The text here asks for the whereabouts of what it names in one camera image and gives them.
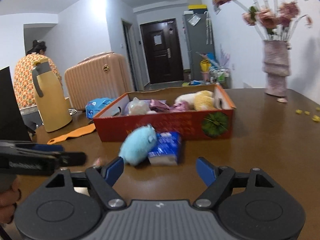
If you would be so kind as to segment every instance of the door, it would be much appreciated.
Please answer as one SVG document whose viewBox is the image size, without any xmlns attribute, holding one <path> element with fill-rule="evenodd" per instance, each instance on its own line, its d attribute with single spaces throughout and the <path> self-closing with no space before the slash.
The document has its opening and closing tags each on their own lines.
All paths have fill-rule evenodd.
<svg viewBox="0 0 320 240">
<path fill-rule="evenodd" d="M 175 19 L 141 25 L 150 83 L 183 80 L 183 67 Z"/>
<path fill-rule="evenodd" d="M 127 50 L 127 56 L 129 60 L 129 66 L 130 66 L 131 76 L 133 80 L 134 91 L 139 91 L 139 83 L 138 83 L 137 73 L 135 71 L 132 45 L 131 45 L 130 34 L 129 34 L 129 29 L 132 27 L 132 25 L 125 22 L 122 22 L 122 25 L 123 25 L 125 46 Z"/>
</svg>

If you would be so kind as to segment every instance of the blue gripper pad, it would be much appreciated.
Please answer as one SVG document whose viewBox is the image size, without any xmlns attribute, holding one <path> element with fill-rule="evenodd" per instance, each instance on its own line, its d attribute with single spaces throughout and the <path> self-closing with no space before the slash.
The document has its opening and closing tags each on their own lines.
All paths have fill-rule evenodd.
<svg viewBox="0 0 320 240">
<path fill-rule="evenodd" d="M 217 174 L 214 168 L 215 167 L 213 165 L 209 166 L 209 163 L 206 163 L 200 158 L 196 161 L 197 173 L 207 187 L 209 187 L 217 179 Z"/>
<path fill-rule="evenodd" d="M 61 145 L 47 145 L 47 144 L 36 144 L 32 148 L 35 151 L 42 152 L 63 152 L 64 148 Z"/>
<path fill-rule="evenodd" d="M 115 163 L 112 163 L 105 172 L 104 180 L 111 187 L 116 183 L 124 170 L 124 161 L 122 158 L 119 158 Z"/>
</svg>

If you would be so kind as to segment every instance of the red box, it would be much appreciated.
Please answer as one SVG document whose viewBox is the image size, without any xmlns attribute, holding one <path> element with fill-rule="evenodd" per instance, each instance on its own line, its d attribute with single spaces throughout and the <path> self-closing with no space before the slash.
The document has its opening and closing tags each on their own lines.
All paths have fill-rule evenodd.
<svg viewBox="0 0 320 240">
<path fill-rule="evenodd" d="M 167 100 L 169 106 L 178 96 L 202 90 L 214 92 L 215 102 L 222 102 L 222 109 L 210 111 L 190 110 L 181 113 L 158 113 L 147 115 L 114 116 L 125 109 L 137 97 L 140 100 Z M 125 93 L 102 109 L 93 118 L 103 142 L 124 141 L 136 128 L 151 124 L 157 132 L 177 131 L 184 140 L 230 138 L 235 105 L 220 85 L 188 86 L 160 90 Z"/>
</svg>

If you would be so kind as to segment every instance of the pink suitcase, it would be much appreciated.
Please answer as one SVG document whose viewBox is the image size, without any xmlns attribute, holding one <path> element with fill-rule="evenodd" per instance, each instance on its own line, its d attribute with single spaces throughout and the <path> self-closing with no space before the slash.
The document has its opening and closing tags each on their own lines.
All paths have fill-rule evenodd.
<svg viewBox="0 0 320 240">
<path fill-rule="evenodd" d="M 84 110 L 95 98 L 117 98 L 133 91 L 130 70 L 124 56 L 113 52 L 95 55 L 66 70 L 72 106 Z"/>
</svg>

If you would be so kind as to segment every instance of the yellow bucket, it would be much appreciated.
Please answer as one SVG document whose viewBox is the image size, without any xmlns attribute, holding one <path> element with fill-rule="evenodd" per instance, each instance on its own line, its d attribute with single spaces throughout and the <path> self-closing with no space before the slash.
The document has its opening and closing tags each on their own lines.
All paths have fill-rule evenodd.
<svg viewBox="0 0 320 240">
<path fill-rule="evenodd" d="M 202 72 L 208 73 L 209 67 L 211 67 L 211 64 L 210 64 L 209 60 L 204 59 L 200 62 L 200 67 L 201 67 Z"/>
</svg>

